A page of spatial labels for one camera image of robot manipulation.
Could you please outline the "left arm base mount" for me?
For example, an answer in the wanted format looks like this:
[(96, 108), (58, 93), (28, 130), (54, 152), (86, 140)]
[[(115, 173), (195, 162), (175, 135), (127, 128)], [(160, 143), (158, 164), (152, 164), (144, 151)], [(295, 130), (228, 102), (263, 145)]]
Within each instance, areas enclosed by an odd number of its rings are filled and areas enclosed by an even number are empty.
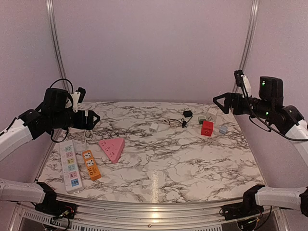
[(35, 203), (37, 211), (53, 215), (54, 217), (59, 217), (63, 212), (68, 211), (68, 218), (74, 218), (77, 209), (76, 204), (57, 200), (56, 192), (49, 185), (44, 182), (37, 182), (37, 184), (45, 192), (43, 202)]

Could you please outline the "red cube socket adapter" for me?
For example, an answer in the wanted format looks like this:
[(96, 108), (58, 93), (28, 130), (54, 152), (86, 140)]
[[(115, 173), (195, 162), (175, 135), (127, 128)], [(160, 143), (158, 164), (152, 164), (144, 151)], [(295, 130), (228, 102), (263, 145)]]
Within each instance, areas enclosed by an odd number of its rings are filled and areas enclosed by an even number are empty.
[(214, 129), (214, 123), (211, 121), (204, 121), (201, 128), (201, 135), (211, 137)]

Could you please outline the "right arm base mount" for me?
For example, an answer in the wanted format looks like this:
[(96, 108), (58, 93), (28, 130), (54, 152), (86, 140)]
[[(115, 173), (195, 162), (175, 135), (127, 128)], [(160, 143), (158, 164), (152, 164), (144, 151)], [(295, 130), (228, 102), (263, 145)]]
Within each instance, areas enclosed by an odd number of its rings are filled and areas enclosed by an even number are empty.
[(264, 207), (257, 205), (255, 199), (255, 194), (263, 187), (265, 187), (265, 185), (258, 184), (248, 189), (243, 194), (242, 202), (222, 206), (219, 214), (223, 216), (225, 220), (232, 220), (263, 213)]

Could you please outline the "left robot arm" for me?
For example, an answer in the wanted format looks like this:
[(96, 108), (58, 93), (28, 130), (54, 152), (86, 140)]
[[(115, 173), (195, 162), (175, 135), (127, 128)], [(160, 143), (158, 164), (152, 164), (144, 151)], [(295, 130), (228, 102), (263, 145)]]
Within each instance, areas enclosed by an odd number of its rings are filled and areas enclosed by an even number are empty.
[[(0, 133), (0, 159), (4, 160), (13, 151), (44, 133), (52, 136), (57, 129), (92, 130), (100, 121), (100, 116), (92, 110), (79, 110), (85, 94), (82, 87), (71, 91), (53, 86), (47, 88), (43, 102), (36, 109), (29, 109), (14, 118)], [(2, 201), (41, 204), (50, 214), (57, 214), (61, 204), (56, 197), (54, 190), (43, 182), (0, 180)]]

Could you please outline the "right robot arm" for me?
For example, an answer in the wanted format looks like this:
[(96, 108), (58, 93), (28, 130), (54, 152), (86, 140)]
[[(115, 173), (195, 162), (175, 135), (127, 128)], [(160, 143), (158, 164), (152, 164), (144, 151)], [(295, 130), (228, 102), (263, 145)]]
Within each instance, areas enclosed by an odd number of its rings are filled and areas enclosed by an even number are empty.
[[(249, 115), (256, 118), (270, 131), (290, 141), (308, 161), (308, 124), (298, 109), (292, 105), (283, 105), (283, 80), (276, 77), (260, 77), (259, 97), (248, 95), (244, 75), (236, 76), (236, 84), (242, 93), (224, 93), (213, 98), (213, 103), (228, 114)], [(226, 218), (235, 217), (235, 213), (249, 216), (260, 212), (265, 205), (282, 209), (300, 211), (308, 214), (308, 188), (272, 188), (256, 185), (243, 194), (243, 201), (223, 207)]]

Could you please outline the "pink triangular power strip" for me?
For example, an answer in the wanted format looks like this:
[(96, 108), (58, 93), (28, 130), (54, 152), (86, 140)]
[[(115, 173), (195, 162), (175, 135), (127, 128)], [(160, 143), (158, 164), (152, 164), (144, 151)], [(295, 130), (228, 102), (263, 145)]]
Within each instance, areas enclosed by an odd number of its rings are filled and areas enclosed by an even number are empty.
[(123, 152), (125, 146), (125, 140), (123, 138), (100, 140), (99, 146), (107, 155), (109, 160), (113, 164), (116, 164), (119, 161), (121, 154)]

